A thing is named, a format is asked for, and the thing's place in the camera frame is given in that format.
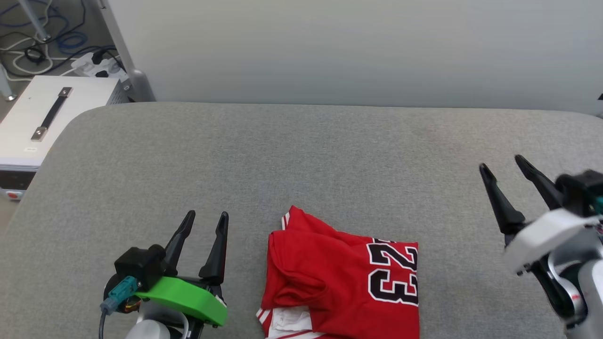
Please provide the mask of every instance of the printed number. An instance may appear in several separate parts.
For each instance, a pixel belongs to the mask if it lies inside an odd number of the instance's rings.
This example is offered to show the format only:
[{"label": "printed number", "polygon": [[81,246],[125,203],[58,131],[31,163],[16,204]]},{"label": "printed number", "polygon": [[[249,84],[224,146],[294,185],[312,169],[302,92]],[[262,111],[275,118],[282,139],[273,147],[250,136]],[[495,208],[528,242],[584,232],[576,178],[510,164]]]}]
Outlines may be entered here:
[{"label": "printed number", "polygon": [[[417,272],[417,249],[406,246],[406,255],[394,247],[382,242],[367,244],[370,262],[373,265],[391,266],[393,259],[398,265]],[[417,275],[409,274],[408,283],[392,280],[391,270],[378,268],[368,275],[368,292],[374,300],[391,303],[405,303],[418,306]],[[392,283],[392,289],[384,288],[385,283]]]}]

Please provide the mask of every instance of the blue connector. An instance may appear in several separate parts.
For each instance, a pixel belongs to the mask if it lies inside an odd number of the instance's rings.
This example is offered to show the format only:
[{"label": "blue connector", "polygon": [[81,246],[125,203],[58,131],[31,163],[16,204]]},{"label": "blue connector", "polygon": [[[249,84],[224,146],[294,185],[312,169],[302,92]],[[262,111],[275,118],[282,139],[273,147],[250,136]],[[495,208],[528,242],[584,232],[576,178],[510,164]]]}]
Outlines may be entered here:
[{"label": "blue connector", "polygon": [[138,290],[138,282],[132,276],[125,277],[114,289],[109,292],[109,297],[101,304],[101,311],[107,315],[113,313],[119,304],[124,302],[129,297],[133,296]]}]

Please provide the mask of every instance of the white wall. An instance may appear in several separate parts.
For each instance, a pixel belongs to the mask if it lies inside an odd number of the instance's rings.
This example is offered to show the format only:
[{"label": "white wall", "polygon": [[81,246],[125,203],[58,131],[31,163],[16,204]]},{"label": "white wall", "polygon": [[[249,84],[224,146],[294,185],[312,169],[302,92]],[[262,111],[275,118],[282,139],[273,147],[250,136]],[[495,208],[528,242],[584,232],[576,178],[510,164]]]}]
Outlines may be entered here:
[{"label": "white wall", "polygon": [[603,112],[601,0],[104,0],[158,100]]}]

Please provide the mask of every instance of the folded shirt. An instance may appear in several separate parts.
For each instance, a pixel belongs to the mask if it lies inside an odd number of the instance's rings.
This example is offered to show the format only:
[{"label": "folded shirt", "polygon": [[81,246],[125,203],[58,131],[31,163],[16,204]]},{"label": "folded shirt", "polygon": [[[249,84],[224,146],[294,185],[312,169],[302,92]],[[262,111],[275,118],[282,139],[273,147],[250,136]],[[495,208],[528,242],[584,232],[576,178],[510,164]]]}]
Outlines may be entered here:
[{"label": "folded shirt", "polygon": [[268,238],[268,339],[418,339],[416,242],[338,232],[292,206]]}]

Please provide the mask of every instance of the power strip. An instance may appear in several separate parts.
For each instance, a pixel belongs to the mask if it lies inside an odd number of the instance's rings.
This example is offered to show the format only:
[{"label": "power strip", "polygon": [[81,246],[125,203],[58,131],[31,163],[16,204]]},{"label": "power strip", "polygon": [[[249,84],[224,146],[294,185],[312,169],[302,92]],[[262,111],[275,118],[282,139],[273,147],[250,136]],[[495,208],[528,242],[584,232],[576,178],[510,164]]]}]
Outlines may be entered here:
[{"label": "power strip", "polygon": [[124,90],[129,90],[131,88],[130,77],[118,65],[117,61],[113,58],[103,59],[100,64],[96,65],[92,61],[93,55],[94,53],[90,52],[72,62],[71,68],[74,69],[74,73],[81,77],[100,78],[98,74],[104,71],[108,76],[103,76],[102,78],[117,78],[121,82]]}]

